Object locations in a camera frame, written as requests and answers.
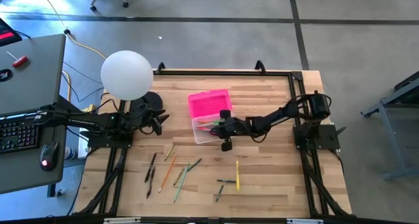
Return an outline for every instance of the yellow cable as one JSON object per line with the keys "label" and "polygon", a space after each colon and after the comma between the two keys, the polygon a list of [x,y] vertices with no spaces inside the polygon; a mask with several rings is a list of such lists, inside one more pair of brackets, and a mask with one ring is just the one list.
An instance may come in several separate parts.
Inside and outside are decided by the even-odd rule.
{"label": "yellow cable", "polygon": [[[48,3],[50,3],[50,6],[52,7],[52,9],[54,10],[54,12],[55,12],[55,14],[57,15],[57,17],[58,17],[58,19],[60,20],[60,22],[61,22],[61,24],[63,25],[63,27],[64,27],[64,29],[67,29],[67,27],[64,25],[64,23],[63,23],[63,20],[61,19],[61,17],[60,17],[60,15],[57,13],[57,11],[55,10],[55,8],[54,8],[54,6],[51,4],[51,2],[49,1],[49,0],[46,0],[46,1],[48,1]],[[77,44],[77,45],[79,45],[79,46],[81,46],[81,47],[84,47],[84,48],[86,48],[86,49],[88,49],[88,50],[91,50],[91,51],[93,51],[93,52],[96,52],[96,53],[98,53],[100,56],[102,56],[104,59],[106,59],[106,57],[101,53],[101,52],[99,52],[98,50],[95,50],[95,49],[93,49],[92,47],[88,47],[88,46],[86,46],[86,45],[84,45],[84,44],[81,44],[81,43],[78,43],[78,42],[76,42],[76,40],[74,40],[73,38],[72,38],[72,36],[70,36],[70,34],[66,34],[75,44]]]}
{"label": "yellow cable", "polygon": [[75,44],[77,44],[77,45],[79,45],[79,46],[81,46],[81,47],[84,47],[84,48],[86,48],[86,49],[88,49],[88,50],[91,50],[91,51],[93,51],[93,52],[96,52],[96,53],[98,53],[100,56],[102,56],[102,58],[104,58],[104,59],[106,59],[106,57],[101,53],[101,52],[99,52],[98,50],[95,50],[95,49],[93,49],[92,47],[88,47],[88,46],[86,46],[86,45],[84,45],[84,44],[81,44],[81,43],[78,43],[78,42],[76,42],[76,40],[74,40],[73,38],[72,38],[72,36],[70,35],[70,34],[67,34],[67,36],[75,43]]}
{"label": "yellow cable", "polygon": [[70,81],[70,76],[65,71],[62,71],[62,73],[67,77],[67,80],[68,80],[67,101],[70,102],[70,96],[71,96],[71,81]]}

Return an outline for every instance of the computer mouse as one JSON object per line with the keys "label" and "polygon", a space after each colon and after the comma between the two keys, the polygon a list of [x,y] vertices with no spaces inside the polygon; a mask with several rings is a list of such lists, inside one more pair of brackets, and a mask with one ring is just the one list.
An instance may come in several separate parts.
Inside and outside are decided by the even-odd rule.
{"label": "computer mouse", "polygon": [[39,164],[44,171],[51,171],[57,165],[58,143],[55,141],[46,143],[42,146]]}

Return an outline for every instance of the pink container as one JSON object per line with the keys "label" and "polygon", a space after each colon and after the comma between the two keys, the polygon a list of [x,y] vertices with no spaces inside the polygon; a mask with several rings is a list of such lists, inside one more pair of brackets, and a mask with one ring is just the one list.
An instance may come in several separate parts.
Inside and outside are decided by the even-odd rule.
{"label": "pink container", "polygon": [[188,96],[188,102],[192,118],[219,115],[222,109],[232,109],[227,90],[210,90],[191,94]]}

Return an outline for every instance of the wooden tabletop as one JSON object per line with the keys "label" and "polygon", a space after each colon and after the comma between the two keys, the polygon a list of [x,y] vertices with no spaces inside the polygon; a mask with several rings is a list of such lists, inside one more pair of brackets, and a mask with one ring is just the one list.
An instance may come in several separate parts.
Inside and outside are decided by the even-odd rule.
{"label": "wooden tabletop", "polygon": [[[315,90],[323,92],[318,71],[303,71],[303,77],[307,93]],[[221,141],[195,144],[187,97],[222,88],[228,90],[232,111],[241,119],[267,115],[290,100],[286,77],[155,76],[152,91],[161,96],[170,117],[163,123],[161,136],[135,133],[132,147],[128,150],[118,216],[309,216],[301,158],[292,135],[292,120],[273,127],[263,143],[255,143],[249,137],[233,138],[233,149],[228,152],[221,151]],[[105,95],[102,101],[109,98],[113,97]],[[100,113],[114,110],[109,103],[101,108]],[[166,162],[164,157],[172,145],[175,145],[173,153],[177,155],[176,162],[162,192],[158,193],[173,153]],[[148,183],[144,183],[144,178],[155,152],[153,191],[147,199]],[[108,156],[109,149],[103,148],[87,159],[75,211],[83,209],[103,184]],[[173,186],[174,180],[182,167],[199,158],[202,161],[187,173],[174,204],[178,188]],[[236,160],[240,164],[240,192],[236,191],[235,184],[226,184],[221,198],[215,202],[222,185],[217,179],[235,179]],[[351,212],[338,159],[330,151],[319,151],[319,161],[326,188],[344,210]],[[112,190],[113,186],[107,208],[113,197]],[[314,196],[320,210],[316,189]]]}

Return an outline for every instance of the gray floor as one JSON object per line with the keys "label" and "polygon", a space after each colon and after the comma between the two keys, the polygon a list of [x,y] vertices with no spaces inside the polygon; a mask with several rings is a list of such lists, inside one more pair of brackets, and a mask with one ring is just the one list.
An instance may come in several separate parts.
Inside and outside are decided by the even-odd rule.
{"label": "gray floor", "polygon": [[[51,0],[60,14],[142,17],[292,18],[289,0],[99,0],[93,14],[89,0]],[[301,18],[417,20],[419,0],[297,0]],[[52,14],[45,0],[3,0],[0,17],[19,12]],[[61,33],[57,21],[8,20],[32,36]],[[77,40],[105,55],[128,49],[142,53],[153,66],[170,68],[253,68],[261,59],[268,69],[301,69],[293,24],[190,22],[69,22]],[[345,179],[354,214],[360,217],[417,222],[419,177],[384,181],[381,173],[395,168],[380,119],[363,119],[359,112],[391,92],[393,86],[418,71],[418,26],[302,25],[310,69],[320,70],[332,97],[332,120],[347,126],[341,134]],[[103,59],[70,41],[65,60],[99,80]],[[64,67],[81,97],[100,87]],[[67,87],[62,85],[61,93]],[[99,102],[99,94],[78,103]],[[40,187],[0,195],[0,219],[65,215],[75,195],[80,167],[66,168],[59,184],[68,195],[44,198]]]}

